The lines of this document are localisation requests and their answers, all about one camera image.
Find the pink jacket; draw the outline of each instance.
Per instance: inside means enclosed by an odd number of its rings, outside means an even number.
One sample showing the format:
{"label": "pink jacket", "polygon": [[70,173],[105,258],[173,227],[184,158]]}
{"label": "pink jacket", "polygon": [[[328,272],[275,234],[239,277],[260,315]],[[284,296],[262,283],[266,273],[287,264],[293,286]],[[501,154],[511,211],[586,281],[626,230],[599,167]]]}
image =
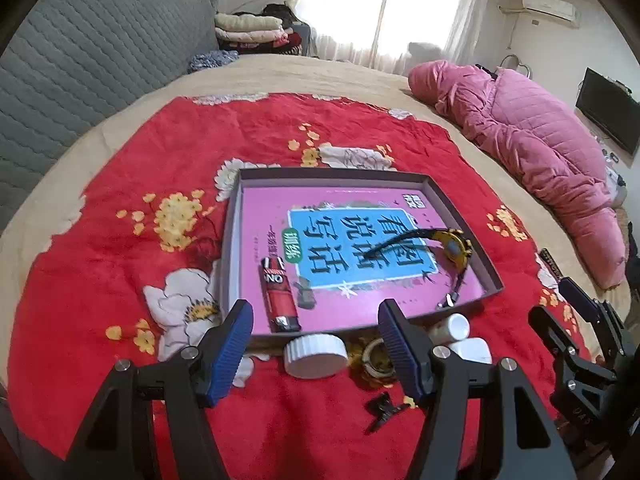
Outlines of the pink jacket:
{"label": "pink jacket", "polygon": [[554,210],[601,288],[622,281],[625,245],[604,157],[571,109],[513,70],[494,82],[474,66],[433,61],[410,72],[409,86]]}

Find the gray quilted headboard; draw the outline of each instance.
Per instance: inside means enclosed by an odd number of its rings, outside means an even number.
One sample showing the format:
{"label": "gray quilted headboard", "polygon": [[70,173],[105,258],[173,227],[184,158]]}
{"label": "gray quilted headboard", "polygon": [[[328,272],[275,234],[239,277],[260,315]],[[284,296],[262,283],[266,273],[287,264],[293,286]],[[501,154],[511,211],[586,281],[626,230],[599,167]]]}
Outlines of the gray quilted headboard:
{"label": "gray quilted headboard", "polygon": [[78,137],[218,48],[217,0],[40,0],[0,57],[0,233]]}

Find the blue cloth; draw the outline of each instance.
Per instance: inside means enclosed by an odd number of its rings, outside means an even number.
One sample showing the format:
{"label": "blue cloth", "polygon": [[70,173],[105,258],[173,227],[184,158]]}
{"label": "blue cloth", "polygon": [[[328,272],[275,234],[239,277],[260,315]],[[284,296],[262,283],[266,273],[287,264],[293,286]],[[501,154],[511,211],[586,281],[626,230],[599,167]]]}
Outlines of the blue cloth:
{"label": "blue cloth", "polygon": [[225,66],[238,59],[237,50],[211,50],[206,54],[196,54],[189,62],[189,73],[204,70],[206,68],[215,68],[217,66]]}

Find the yellow watch face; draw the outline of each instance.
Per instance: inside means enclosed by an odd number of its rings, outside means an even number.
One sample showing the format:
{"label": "yellow watch face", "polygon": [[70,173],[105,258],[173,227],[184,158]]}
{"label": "yellow watch face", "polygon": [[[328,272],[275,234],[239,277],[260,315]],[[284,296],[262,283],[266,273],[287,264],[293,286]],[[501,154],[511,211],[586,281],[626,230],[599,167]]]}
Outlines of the yellow watch face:
{"label": "yellow watch face", "polygon": [[458,272],[462,272],[472,254],[471,242],[462,238],[462,231],[439,231],[433,239],[442,244],[445,256],[455,264]]}

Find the beige bedsheet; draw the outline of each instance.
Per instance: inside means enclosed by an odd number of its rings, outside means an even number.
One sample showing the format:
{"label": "beige bedsheet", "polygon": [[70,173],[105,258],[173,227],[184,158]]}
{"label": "beige bedsheet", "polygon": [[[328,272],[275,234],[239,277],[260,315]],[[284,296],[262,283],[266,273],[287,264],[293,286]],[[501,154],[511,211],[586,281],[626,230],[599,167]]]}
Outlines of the beige bedsheet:
{"label": "beige bedsheet", "polygon": [[[607,292],[596,290],[571,240],[547,209],[500,165],[468,142],[455,126],[415,100],[405,77],[306,57],[242,56],[231,65],[184,76],[90,130],[65,153],[24,202],[0,238],[0,381],[7,384],[6,364],[14,313],[31,264],[100,168],[151,115],[176,96],[256,91],[342,95],[387,108],[402,108],[421,120],[443,126],[466,161],[520,217],[538,247],[549,248],[562,272],[570,275],[590,296],[608,299],[625,319],[630,309],[626,282]],[[597,341],[590,327],[580,320],[580,328],[590,351],[597,352]]]}

